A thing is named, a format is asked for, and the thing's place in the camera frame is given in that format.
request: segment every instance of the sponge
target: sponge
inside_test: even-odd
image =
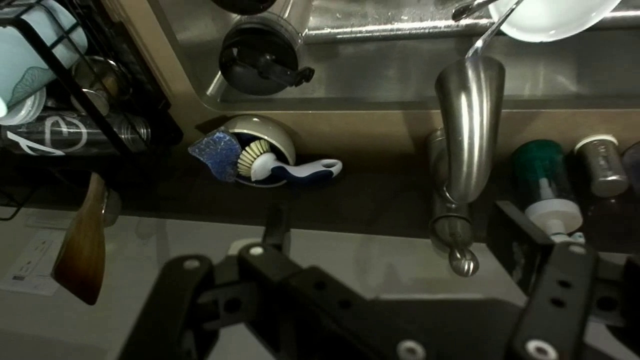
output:
[[[236,137],[220,127],[189,146],[189,153],[207,164],[220,181],[232,183],[237,176],[237,162],[242,148]]]

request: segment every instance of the wooden spatula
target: wooden spatula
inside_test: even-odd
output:
[[[91,174],[86,198],[71,221],[51,277],[89,305],[98,300],[104,277],[104,180]]]

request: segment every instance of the dish rack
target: dish rack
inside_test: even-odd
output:
[[[24,0],[0,0],[0,12],[2,10],[19,9],[15,15],[7,17],[0,13],[0,28],[7,26],[15,28],[25,38],[37,55],[55,74],[56,79],[47,85],[47,89],[55,88],[68,93],[68,98],[75,98],[77,104],[84,110],[84,114],[95,123],[99,131],[113,146],[113,154],[99,156],[34,156],[30,154],[16,154],[0,148],[0,172],[14,171],[20,173],[24,169],[32,172],[34,168],[51,172],[55,178],[65,179],[66,171],[81,171],[90,174],[98,172],[112,188],[130,184],[149,184],[153,181],[152,175],[158,164],[166,160],[170,153],[170,147],[177,145],[182,140],[182,131],[176,125],[168,113],[171,104],[168,102],[161,87],[157,83],[153,73],[147,66],[144,58],[138,51],[128,30],[121,22],[111,19],[101,0],[56,0],[56,2],[75,18],[75,23],[65,30],[65,27],[52,14],[52,11],[42,3],[44,0],[33,0],[25,3]],[[28,11],[36,6],[41,7],[59,27],[61,34],[51,45],[40,37],[32,25],[22,18]],[[72,40],[71,34],[78,27],[84,31],[88,49],[86,53]],[[98,56],[116,63],[123,72],[115,72],[118,82],[127,83],[131,87],[131,94],[126,99],[115,99],[109,91],[111,109],[121,113],[135,135],[144,144],[144,149],[133,152],[127,146],[114,127],[107,121],[98,107],[85,94],[82,86],[74,79],[72,71],[64,66],[53,53],[53,49],[62,42],[69,42],[78,55],[78,62],[91,69],[93,80],[102,83],[95,69],[89,62],[89,57]],[[63,111],[77,111],[72,106]],[[146,120],[151,134],[142,136],[133,119],[142,117]],[[30,184],[34,189],[42,184],[35,181]],[[0,206],[4,198],[16,208],[17,214],[26,200],[16,200],[8,190],[3,189],[0,183]]]

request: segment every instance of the mug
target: mug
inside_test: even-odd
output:
[[[21,0],[13,4],[31,3],[34,3],[34,0]],[[0,11],[0,17],[12,17],[22,10],[21,7],[5,8]],[[22,15],[47,45],[52,45],[64,31],[51,14],[64,30],[76,23],[73,15],[54,0],[43,0],[40,5],[34,6]],[[86,51],[88,43],[82,28],[77,27],[69,37],[82,53]],[[60,42],[52,51],[66,68],[73,66],[81,55],[68,40]],[[0,28],[0,117],[5,116],[12,106],[32,96],[55,78],[56,75],[31,48],[20,31],[11,26]]]

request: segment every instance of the kitchen sink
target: kitchen sink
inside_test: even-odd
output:
[[[315,0],[300,52],[314,79],[257,97],[228,86],[218,69],[237,15],[211,0],[148,1],[195,92],[218,111],[435,110],[438,73],[492,23],[488,13],[448,20],[460,0]],[[486,54],[506,67],[504,108],[637,108],[636,5],[623,1],[592,31],[557,42],[495,38]]]

